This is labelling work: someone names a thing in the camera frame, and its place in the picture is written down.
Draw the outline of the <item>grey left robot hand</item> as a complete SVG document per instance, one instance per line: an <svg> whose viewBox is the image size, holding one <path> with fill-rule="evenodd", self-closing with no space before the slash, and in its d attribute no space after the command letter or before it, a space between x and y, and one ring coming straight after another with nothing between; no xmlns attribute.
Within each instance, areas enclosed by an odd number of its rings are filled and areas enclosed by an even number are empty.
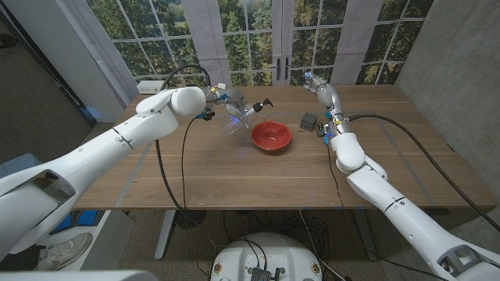
<svg viewBox="0 0 500 281"><path fill-rule="evenodd" d="M223 105L229 119L225 127L231 129L240 129L249 127L249 112L252 106L245 99L242 91L235 89L216 89L213 93L214 104Z"/></svg>

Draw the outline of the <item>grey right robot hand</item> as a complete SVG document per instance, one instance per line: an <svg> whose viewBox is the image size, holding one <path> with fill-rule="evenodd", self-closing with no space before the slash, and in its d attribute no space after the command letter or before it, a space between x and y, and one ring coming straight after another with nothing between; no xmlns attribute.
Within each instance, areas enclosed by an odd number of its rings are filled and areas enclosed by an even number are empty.
<svg viewBox="0 0 500 281"><path fill-rule="evenodd" d="M318 101L333 116L342 114L340 98L334 87L313 71L304 74L305 89L316 94Z"/></svg>

